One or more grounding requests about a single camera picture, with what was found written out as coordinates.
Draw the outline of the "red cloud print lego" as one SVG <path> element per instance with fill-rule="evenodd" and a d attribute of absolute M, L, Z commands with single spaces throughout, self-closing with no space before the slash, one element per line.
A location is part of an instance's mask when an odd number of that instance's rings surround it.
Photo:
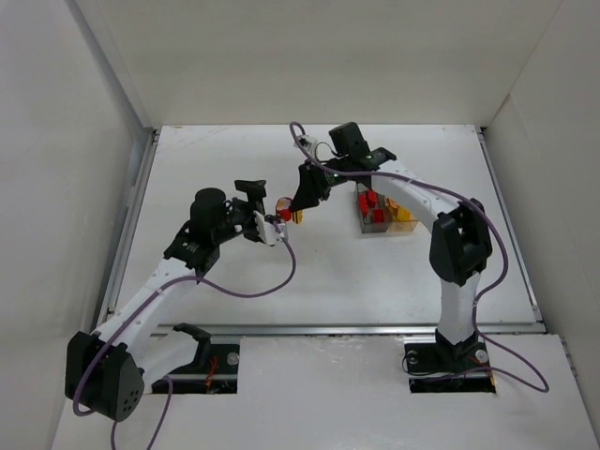
<path fill-rule="evenodd" d="M 288 222 L 293 219 L 293 212 L 291 211 L 292 199 L 288 197 L 281 197 L 276 203 L 276 215 L 279 219 Z"/>

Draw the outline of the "yellow striped sloped lego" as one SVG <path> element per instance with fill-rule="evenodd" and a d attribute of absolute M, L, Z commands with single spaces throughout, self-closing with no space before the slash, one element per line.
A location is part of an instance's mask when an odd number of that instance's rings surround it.
<path fill-rule="evenodd" d="M 304 214 L 303 211 L 292 212 L 292 222 L 295 224 L 300 224 L 303 221 Z"/>

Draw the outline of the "red rounded lego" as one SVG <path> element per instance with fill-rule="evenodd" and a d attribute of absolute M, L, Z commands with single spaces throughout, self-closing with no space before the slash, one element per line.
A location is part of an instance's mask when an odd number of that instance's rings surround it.
<path fill-rule="evenodd" d="M 365 194 L 365 199 L 369 208 L 376 208 L 378 206 L 378 195 L 375 191 L 368 190 Z"/>

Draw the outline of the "yellow lego brick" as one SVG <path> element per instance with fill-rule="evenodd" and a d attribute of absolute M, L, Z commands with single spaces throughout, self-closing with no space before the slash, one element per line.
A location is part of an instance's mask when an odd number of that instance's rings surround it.
<path fill-rule="evenodd" d="M 411 221 L 412 215 L 408 210 L 399 207 L 395 213 L 395 218 L 397 221 Z"/>

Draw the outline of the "red L-shaped lego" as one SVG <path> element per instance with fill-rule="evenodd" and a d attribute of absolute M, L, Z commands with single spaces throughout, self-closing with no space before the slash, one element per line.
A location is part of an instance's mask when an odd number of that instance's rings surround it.
<path fill-rule="evenodd" d="M 358 206 L 362 217 L 366 218 L 369 212 L 368 198 L 366 193 L 361 193 L 358 196 Z"/>

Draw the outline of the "small red lego brick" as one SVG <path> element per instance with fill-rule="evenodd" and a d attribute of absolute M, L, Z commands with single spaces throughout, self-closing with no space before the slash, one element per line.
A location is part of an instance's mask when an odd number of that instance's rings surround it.
<path fill-rule="evenodd" d="M 372 223 L 384 223 L 385 215 L 382 209 L 372 209 L 370 213 L 370 219 Z"/>

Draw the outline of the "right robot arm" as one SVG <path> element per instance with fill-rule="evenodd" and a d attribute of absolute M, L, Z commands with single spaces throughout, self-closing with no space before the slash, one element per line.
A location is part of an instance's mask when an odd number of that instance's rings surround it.
<path fill-rule="evenodd" d="M 299 186 L 291 211 L 318 206 L 329 198 L 332 188 L 349 181 L 407 209 L 430 233 L 429 263 L 442 284 L 442 312 L 435 332 L 437 351 L 451 360 L 465 356 L 478 341 L 472 304 L 492 252 L 480 203 L 453 200 L 417 180 L 395 154 L 383 147 L 370 148 L 354 122 L 330 130 L 335 152 L 325 162 L 310 153 L 309 137 L 302 125 L 292 122 L 289 129 L 295 146 L 306 157 L 298 168 Z"/>

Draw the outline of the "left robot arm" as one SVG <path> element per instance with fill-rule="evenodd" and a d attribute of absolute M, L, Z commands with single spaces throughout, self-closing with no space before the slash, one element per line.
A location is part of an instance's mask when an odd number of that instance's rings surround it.
<path fill-rule="evenodd" d="M 65 394 L 76 415 L 99 413 L 122 422 L 154 383 L 207 356 L 210 336 L 195 325 L 179 323 L 160 342 L 150 337 L 217 262 L 221 245 L 239 235 L 266 242 L 265 185 L 263 180 L 235 181 L 244 200 L 228 199 L 215 187 L 199 190 L 188 220 L 145 284 L 93 332 L 79 332 L 70 340 Z"/>

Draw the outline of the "grey transparent container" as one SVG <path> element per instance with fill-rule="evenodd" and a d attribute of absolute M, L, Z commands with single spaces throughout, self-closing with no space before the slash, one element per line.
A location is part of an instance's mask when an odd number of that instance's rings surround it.
<path fill-rule="evenodd" d="M 392 219 L 384 196 L 371 188 L 357 184 L 355 198 L 361 233 L 387 233 Z"/>

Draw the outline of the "amber transparent container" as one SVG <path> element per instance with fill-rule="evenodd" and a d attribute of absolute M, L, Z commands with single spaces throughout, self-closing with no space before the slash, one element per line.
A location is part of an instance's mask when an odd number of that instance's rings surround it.
<path fill-rule="evenodd" d="M 410 211 L 400 206 L 393 199 L 386 197 L 386 206 L 390 213 L 390 223 L 388 231 L 390 233 L 409 233 L 412 232 L 419 221 Z"/>

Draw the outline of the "aluminium rail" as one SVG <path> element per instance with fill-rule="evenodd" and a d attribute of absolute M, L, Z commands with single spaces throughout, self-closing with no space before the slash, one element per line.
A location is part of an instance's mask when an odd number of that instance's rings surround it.
<path fill-rule="evenodd" d="M 421 336 L 433 335 L 433 324 L 198 324 L 214 336 Z M 480 323 L 479 330 L 487 335 L 538 335 L 547 329 L 542 322 Z"/>

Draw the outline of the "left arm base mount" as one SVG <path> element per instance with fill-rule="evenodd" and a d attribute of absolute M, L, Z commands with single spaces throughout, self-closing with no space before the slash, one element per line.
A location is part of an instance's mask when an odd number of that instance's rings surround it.
<path fill-rule="evenodd" d="M 151 355 L 144 364 L 145 394 L 217 395 L 237 392 L 241 359 L 239 340 L 186 338 Z"/>

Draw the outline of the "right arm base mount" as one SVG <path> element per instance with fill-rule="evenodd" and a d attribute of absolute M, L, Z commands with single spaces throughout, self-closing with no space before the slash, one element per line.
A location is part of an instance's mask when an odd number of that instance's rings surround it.
<path fill-rule="evenodd" d="M 412 394 L 496 393 L 484 342 L 458 359 L 434 342 L 407 343 L 404 351 L 402 367 Z"/>

